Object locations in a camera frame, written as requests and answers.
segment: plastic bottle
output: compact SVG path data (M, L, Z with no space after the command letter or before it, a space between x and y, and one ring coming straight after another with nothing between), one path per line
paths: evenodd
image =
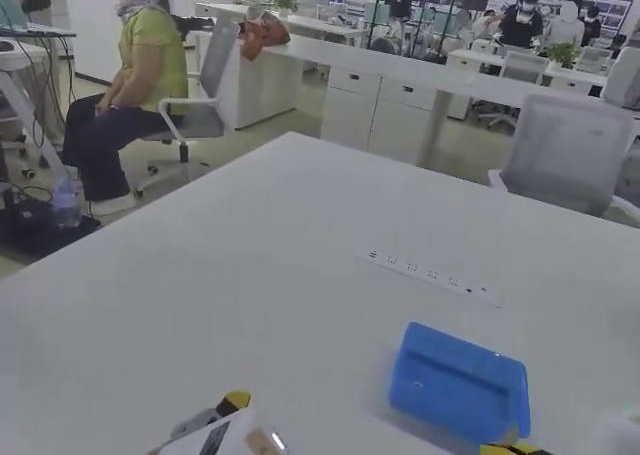
M53 187L51 209L53 224L57 228L74 228L80 225L82 214L78 207L73 182L69 177L59 179Z

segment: power outlet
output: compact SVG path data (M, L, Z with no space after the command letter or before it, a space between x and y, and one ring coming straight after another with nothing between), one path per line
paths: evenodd
M454 275L404 260L399 256L382 253L379 250L370 250L364 257L359 258L364 258L375 265L402 275L417 278L458 295L473 298L492 307L499 308L502 306L502 297L485 286L470 284Z

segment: white chair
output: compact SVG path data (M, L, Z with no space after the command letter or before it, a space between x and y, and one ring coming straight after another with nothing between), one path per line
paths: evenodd
M538 57L530 51L518 47L503 47L506 50L504 66L500 71L500 76L521 82L535 83L539 85L542 82L544 72L549 65L549 61L545 58ZM512 127L516 126L518 121L516 110L511 107L504 107L502 111L486 113L478 116L479 119L490 119L489 127L493 127L500 122L505 122Z
M575 69L581 72L600 73L612 54L613 51L606 48L584 47Z
M218 88L224 69L238 37L238 25L230 19L218 17L205 54L200 74L190 74L198 78L208 98L164 98L158 104L160 115L169 131L145 137L147 141L177 141L179 160L153 160L147 165L150 176L138 182L135 194L141 197L144 190L170 177L184 176L188 180L201 175L209 165L189 156L188 140L217 138L224 135L224 123L216 110ZM169 116L172 105L189 107L184 121L177 127Z
M613 195L633 139L633 114L596 99L530 95L491 187L601 217L618 207L640 222L640 210Z

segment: blue container lid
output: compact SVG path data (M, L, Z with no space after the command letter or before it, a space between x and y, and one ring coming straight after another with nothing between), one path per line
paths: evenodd
M396 359L391 404L482 445L531 432L527 371L516 360L410 323Z

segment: desk leg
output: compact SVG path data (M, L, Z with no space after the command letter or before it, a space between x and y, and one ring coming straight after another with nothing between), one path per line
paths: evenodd
M438 140L440 139L440 132L442 131L444 122L447 121L447 114L449 113L452 100L452 93L440 90L436 93L429 123L427 123L427 128L422 138L422 145L420 146L419 167L429 168L433 161L433 155L438 145Z
M42 141L42 146L39 147L40 153L47 162L49 162L49 166L53 172L57 176L65 175L67 171L58 157L58 153L55 148L45 136L42 127L36 121L34 108L29 102L29 99L25 96L24 87L18 78L13 78L11 74L7 72L0 72L0 90L16 111L18 118L23 123L24 129L31 137L31 140L34 143L36 143L36 141Z

